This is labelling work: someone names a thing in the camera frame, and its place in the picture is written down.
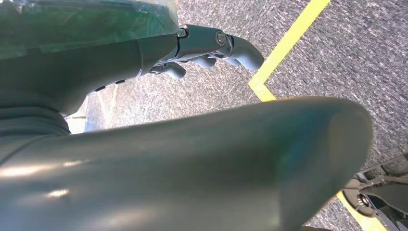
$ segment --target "bolt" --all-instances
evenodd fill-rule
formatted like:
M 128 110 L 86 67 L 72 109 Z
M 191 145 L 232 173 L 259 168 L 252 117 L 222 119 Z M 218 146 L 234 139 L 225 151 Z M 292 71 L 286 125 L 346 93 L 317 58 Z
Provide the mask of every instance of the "bolt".
M 365 195 L 360 194 L 360 195 L 358 195 L 358 196 L 359 196 L 360 201 L 363 203 L 363 205 L 364 205 L 365 207 L 369 207 L 369 206 L 370 206 L 370 202 L 369 202 L 368 198 L 367 198 Z
M 220 46 L 224 46 L 226 40 L 227 40 L 227 38 L 225 37 L 224 32 L 222 32 L 222 31 L 217 31 L 217 33 L 216 33 L 216 41 L 217 41 L 217 44 L 220 45 Z
M 186 29 L 184 29 L 184 28 L 178 29 L 178 31 L 177 31 L 177 37 L 179 37 L 179 38 L 184 38 L 184 37 L 187 37 L 187 36 L 188 36 L 188 33 L 187 33 L 187 30 L 186 30 Z

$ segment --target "gray carpet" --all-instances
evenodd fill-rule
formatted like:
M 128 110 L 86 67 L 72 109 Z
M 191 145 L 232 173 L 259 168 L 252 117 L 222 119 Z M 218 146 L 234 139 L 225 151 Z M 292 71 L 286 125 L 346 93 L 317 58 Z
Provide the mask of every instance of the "gray carpet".
M 268 56 L 308 2 L 179 0 L 179 22 L 221 28 L 250 40 Z M 407 39 L 406 0 L 332 0 L 267 86 L 277 98 L 325 95 L 364 105 L 375 121 L 374 149 L 365 164 L 372 166 L 408 153 Z M 93 93 L 87 130 L 259 102 L 247 85 L 253 72 L 223 62 L 210 70 L 184 66 L 188 73 L 182 80 L 147 75 Z M 328 203 L 309 225 L 360 230 L 338 200 Z

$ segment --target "yellow line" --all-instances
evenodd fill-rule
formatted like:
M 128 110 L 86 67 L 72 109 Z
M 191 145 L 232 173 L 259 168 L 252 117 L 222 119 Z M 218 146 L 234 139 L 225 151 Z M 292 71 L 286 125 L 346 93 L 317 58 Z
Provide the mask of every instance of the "yellow line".
M 311 0 L 302 11 L 291 28 L 286 32 L 269 57 L 262 64 L 258 72 L 249 81 L 249 87 L 254 91 L 262 102 L 275 100 L 275 96 L 265 86 L 266 80 L 282 62 L 301 36 L 319 16 L 321 11 L 329 4 L 330 0 Z M 386 231 L 384 226 L 376 218 L 367 218 L 356 212 L 339 192 L 337 197 L 354 217 L 363 231 Z
M 337 193 L 337 198 L 343 203 L 350 214 L 354 217 L 357 223 L 361 226 L 364 231 L 387 231 L 387 229 L 382 226 L 381 222 L 377 218 L 368 218 L 358 212 L 356 212 L 347 202 L 342 192 Z
M 264 85 L 265 81 L 329 2 L 330 0 L 311 0 L 265 60 L 258 72 L 252 77 L 251 81 L 249 81 L 249 86 L 260 100 L 263 101 L 265 99 L 269 101 L 275 99 L 273 94 Z

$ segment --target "shiny gray surface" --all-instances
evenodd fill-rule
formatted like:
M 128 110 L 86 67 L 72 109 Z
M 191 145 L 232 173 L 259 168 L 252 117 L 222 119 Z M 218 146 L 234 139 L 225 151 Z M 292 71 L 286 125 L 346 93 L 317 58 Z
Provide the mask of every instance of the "shiny gray surface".
M 1 227 L 297 231 L 363 164 L 371 126 L 358 104 L 302 98 L 40 136 L 0 168 Z

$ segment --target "transparent plastic film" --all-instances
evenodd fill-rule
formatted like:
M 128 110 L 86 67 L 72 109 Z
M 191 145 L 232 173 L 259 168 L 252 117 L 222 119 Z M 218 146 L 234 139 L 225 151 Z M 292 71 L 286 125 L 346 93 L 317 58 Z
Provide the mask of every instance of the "transparent plastic film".
M 0 0 L 0 60 L 177 32 L 176 0 Z

